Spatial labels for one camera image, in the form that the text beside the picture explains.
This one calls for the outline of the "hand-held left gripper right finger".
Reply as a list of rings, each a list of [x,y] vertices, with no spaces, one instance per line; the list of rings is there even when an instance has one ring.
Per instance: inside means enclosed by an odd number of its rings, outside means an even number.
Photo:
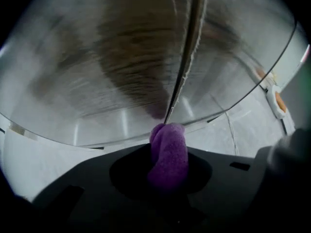
[[[201,191],[209,182],[212,175],[212,166],[206,160],[189,153],[189,170],[186,181],[188,194]]]

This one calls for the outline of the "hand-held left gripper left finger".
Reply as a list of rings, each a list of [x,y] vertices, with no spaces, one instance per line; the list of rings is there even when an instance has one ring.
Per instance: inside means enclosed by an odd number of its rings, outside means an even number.
[[[145,144],[115,161],[109,170],[109,176],[116,189],[126,197],[147,198],[147,176],[152,168],[151,145]]]

